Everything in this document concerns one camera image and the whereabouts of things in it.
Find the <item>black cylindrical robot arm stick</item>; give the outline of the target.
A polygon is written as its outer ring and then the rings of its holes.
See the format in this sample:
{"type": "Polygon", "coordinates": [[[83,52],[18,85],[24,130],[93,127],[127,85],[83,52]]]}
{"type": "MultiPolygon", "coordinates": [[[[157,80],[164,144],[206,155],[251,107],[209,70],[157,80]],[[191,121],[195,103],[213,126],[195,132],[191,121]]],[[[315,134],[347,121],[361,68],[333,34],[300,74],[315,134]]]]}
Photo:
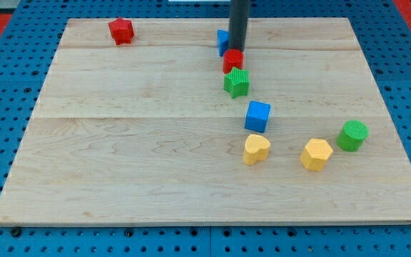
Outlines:
{"type": "Polygon", "coordinates": [[[228,22],[228,48],[245,51],[245,40],[250,15],[250,0],[231,0],[228,22]]]}

